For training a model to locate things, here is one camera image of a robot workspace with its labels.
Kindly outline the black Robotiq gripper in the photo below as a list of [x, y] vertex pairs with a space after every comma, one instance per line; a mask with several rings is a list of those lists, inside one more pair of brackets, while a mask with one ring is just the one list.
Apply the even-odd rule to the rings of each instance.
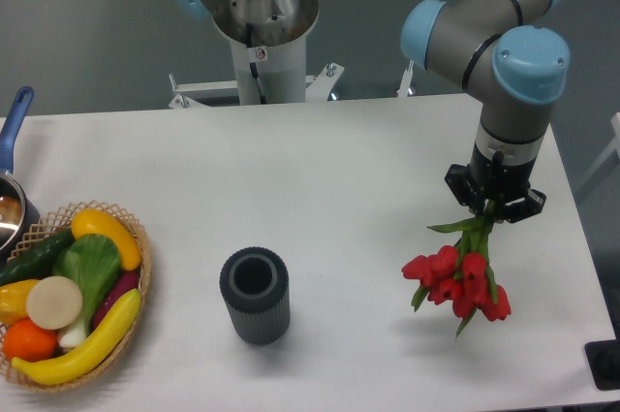
[[471, 213], [483, 214], [489, 200], [495, 203], [495, 222], [517, 223], [540, 214], [546, 202], [545, 193], [530, 189], [534, 165], [535, 159], [507, 165], [501, 152], [487, 157], [475, 145], [469, 165], [450, 165], [445, 183]]

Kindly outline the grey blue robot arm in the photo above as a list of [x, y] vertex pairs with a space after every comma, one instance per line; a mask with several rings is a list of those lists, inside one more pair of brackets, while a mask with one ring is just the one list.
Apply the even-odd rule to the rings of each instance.
[[[209, 18], [228, 40], [244, 105], [310, 102], [329, 92], [326, 77], [306, 79], [306, 38], [318, 0], [174, 0]], [[530, 175], [571, 55], [555, 32], [535, 26], [560, 0], [425, 0], [406, 18], [400, 46], [409, 60], [480, 101], [470, 162], [446, 183], [474, 214], [511, 223], [539, 214], [545, 196]]]

